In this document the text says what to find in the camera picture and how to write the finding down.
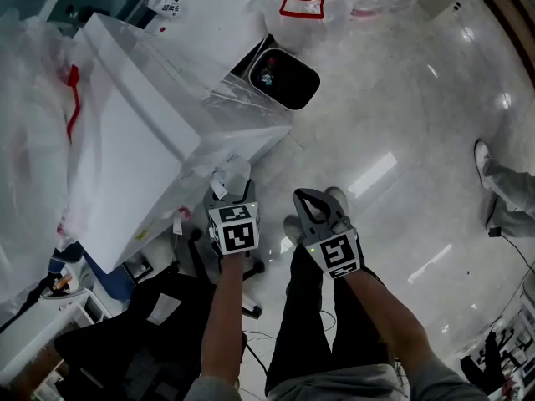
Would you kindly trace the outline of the person's black trousers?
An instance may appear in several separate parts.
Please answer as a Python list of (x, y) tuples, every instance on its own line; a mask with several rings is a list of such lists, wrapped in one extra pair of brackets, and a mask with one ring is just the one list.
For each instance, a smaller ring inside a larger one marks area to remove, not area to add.
[(393, 354), (345, 279), (334, 280), (337, 329), (329, 345), (320, 316), (324, 273), (304, 246), (296, 247), (290, 272), (265, 394), (292, 378), (393, 363)]

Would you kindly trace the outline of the white water dispenser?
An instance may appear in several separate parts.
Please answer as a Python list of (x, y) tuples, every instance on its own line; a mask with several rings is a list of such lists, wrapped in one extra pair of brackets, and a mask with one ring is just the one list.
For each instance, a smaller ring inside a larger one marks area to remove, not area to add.
[(81, 110), (64, 230), (112, 272), (193, 210), (214, 170), (256, 161), (288, 113), (214, 58), (166, 33), (101, 14), (74, 38)]

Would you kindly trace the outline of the large clear dispenser water bottle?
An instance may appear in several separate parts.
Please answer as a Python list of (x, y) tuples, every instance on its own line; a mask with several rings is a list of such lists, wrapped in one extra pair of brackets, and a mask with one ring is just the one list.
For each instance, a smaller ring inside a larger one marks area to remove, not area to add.
[(0, 304), (88, 230), (102, 165), (95, 62), (52, 23), (0, 15)]

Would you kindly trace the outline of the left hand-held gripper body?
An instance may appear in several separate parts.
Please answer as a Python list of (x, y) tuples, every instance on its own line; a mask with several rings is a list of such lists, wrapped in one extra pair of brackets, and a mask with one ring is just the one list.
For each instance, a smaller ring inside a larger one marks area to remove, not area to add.
[(259, 244), (259, 205), (256, 200), (227, 204), (207, 198), (203, 205), (208, 236), (220, 256), (251, 251)]

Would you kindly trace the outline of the blue office chair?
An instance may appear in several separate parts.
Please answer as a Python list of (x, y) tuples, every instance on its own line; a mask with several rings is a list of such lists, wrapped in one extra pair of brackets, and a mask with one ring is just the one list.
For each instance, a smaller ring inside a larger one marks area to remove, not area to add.
[(52, 260), (64, 263), (75, 263), (82, 258), (85, 259), (96, 279), (112, 299), (120, 302), (127, 302), (131, 299), (137, 282), (123, 264), (106, 273), (77, 241), (63, 251), (55, 249), (52, 255)]

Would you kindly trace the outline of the black equipment base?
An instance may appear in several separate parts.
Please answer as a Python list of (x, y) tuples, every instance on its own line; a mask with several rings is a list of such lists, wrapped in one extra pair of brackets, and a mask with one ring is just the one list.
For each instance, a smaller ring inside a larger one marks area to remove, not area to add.
[(502, 344), (497, 342), (497, 335), (490, 332), (485, 341), (484, 364), (481, 370), (470, 355), (461, 359), (461, 371), (466, 379), (481, 389), (486, 395), (491, 395), (499, 390), (503, 392), (506, 379), (502, 372), (502, 356), (500, 348)]

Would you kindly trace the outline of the brown wooden counter base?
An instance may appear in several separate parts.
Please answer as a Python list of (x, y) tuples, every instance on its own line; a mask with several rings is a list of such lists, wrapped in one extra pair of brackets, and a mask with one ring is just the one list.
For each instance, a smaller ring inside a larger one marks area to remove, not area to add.
[(483, 0), (516, 49), (535, 86), (535, 0)]

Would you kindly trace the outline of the black office chair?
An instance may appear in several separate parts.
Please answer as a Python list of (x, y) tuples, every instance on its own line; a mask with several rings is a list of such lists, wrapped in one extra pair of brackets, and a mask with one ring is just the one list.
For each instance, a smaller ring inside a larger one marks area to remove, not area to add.
[[(133, 291), (127, 310), (68, 332), (54, 346), (68, 364), (57, 388), (64, 401), (183, 401), (201, 374), (201, 345), (217, 288), (195, 243), (188, 241), (195, 276), (173, 262)], [(243, 281), (263, 272), (243, 268)]]

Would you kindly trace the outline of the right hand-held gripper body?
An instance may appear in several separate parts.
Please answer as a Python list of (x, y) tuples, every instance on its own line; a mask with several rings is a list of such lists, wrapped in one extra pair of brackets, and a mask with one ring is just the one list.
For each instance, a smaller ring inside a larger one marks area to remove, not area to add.
[(348, 217), (337, 221), (303, 223), (304, 248), (320, 269), (331, 279), (343, 277), (361, 268), (362, 254), (356, 229)]

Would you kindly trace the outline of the person's right forearm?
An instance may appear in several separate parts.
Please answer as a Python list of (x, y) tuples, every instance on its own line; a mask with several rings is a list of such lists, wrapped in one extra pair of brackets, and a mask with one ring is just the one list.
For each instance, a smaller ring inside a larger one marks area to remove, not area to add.
[(434, 355), (425, 329), (415, 315), (368, 272), (358, 270), (344, 279), (412, 382)]

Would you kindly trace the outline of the person's left white shoe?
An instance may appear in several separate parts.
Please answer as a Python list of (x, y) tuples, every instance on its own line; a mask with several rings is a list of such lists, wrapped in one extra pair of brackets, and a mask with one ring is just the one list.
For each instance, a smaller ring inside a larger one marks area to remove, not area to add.
[(298, 247), (305, 238), (301, 221), (297, 215), (288, 215), (283, 220), (283, 231), (291, 243)]

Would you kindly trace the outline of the person's grey shirt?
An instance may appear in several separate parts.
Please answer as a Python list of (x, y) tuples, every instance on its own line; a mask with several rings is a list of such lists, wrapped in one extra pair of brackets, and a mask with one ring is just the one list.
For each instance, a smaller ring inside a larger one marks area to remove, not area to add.
[(433, 355), (409, 378), (410, 397), (389, 364), (333, 370), (286, 380), (274, 387), (267, 401), (489, 401)]

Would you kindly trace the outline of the grey trash bin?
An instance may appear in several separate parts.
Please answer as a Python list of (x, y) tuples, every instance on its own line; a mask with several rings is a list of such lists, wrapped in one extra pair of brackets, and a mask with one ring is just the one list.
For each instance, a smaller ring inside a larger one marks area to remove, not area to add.
[(260, 93), (285, 109), (303, 109), (321, 84), (319, 74), (286, 49), (272, 34), (265, 36), (232, 69)]

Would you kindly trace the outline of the person's left forearm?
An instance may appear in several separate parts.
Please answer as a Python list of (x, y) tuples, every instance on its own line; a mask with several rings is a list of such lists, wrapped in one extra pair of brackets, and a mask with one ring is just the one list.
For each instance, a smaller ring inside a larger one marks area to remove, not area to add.
[(201, 345), (201, 374), (236, 383), (242, 358), (245, 254), (225, 256)]

